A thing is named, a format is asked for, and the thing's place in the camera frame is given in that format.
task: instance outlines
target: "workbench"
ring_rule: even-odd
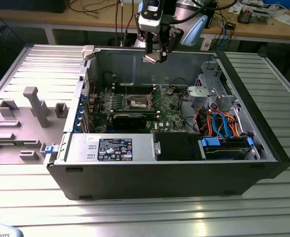
[[[220,5],[227,5],[230,0],[220,0]],[[101,8],[114,4],[114,0],[106,0],[101,4],[95,5]],[[76,1],[73,8],[82,10],[80,1]],[[120,30],[121,7],[118,12],[118,30]],[[138,9],[138,4],[134,4],[134,12]],[[126,3],[123,11],[123,27],[125,28],[132,12],[132,4]],[[228,13],[222,10],[222,14],[228,21],[236,24],[236,29],[232,37],[233,40],[248,40],[261,42],[290,43],[290,26],[270,18],[268,24],[240,24],[237,22],[237,14]],[[115,6],[111,6],[99,11],[98,17],[86,15],[67,8],[64,13],[34,12],[20,10],[0,10],[0,17],[10,26],[42,28],[45,30],[49,44],[56,44],[54,29],[79,30],[79,31],[101,31],[115,32]],[[133,19],[130,24],[130,33],[136,33],[136,23]],[[204,29],[201,35],[204,38],[201,50],[208,50],[211,40],[221,34],[221,29],[216,21],[212,21],[209,29]]]
[[[0,82],[0,103],[5,98],[28,106],[21,98],[28,85],[44,91],[40,99],[49,107],[70,103],[67,94],[75,89],[83,65],[82,49],[25,47]],[[267,58],[251,53],[227,55],[290,157],[290,84],[280,73],[268,73],[276,68]],[[262,74],[248,78],[252,70]],[[288,237],[290,168],[275,179],[261,180],[242,196],[74,201],[64,196],[43,164],[2,164],[0,223],[18,227],[24,237],[74,237],[78,233],[92,237]]]

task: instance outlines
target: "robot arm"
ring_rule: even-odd
[[[210,23],[208,17],[200,12],[205,8],[213,11],[226,9],[237,2],[234,0],[227,6],[216,8],[214,0],[201,1],[199,4],[192,0],[143,0],[142,9],[135,14],[135,20],[138,38],[145,43],[144,59],[162,63],[179,43],[195,45],[206,23]],[[153,50],[154,43],[159,45],[158,50]]]

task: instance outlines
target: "background table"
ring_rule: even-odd
[[[231,0],[219,0],[220,5],[226,5]],[[96,8],[114,4],[114,0],[106,0],[96,5]],[[73,8],[82,10],[80,1],[73,4]],[[134,4],[134,12],[138,9],[138,4]],[[120,13],[118,13],[118,27],[120,27]],[[131,16],[132,4],[124,4],[123,27],[126,27]],[[281,42],[290,43],[290,26],[270,18],[268,24],[239,24],[237,14],[222,11],[223,15],[232,23],[236,24],[236,29],[232,37],[233,40],[249,40],[261,42]],[[115,31],[115,6],[111,6],[99,11],[99,19],[86,15],[82,12],[76,12],[69,8],[64,13],[34,12],[20,10],[0,10],[0,17],[10,26],[34,27],[45,30],[49,44],[56,44],[53,29],[80,30],[80,31]],[[136,33],[136,24],[134,19],[130,24],[130,33]],[[208,50],[212,39],[217,38],[221,29],[217,22],[212,21],[209,29],[204,29],[202,38],[202,50]]]

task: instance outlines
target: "warning label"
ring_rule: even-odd
[[[98,160],[131,161],[133,160],[132,139],[100,139]]]

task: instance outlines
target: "green circuit board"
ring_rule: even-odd
[[[179,94],[168,95],[168,87],[157,90],[151,98],[152,106],[145,107],[145,94],[117,94],[107,88],[102,91],[91,112],[93,122],[93,132],[105,133],[112,129],[112,117],[116,114],[146,115],[146,127],[140,133],[153,132],[185,132],[184,123],[179,112]],[[132,100],[137,100],[139,104],[131,107]]]

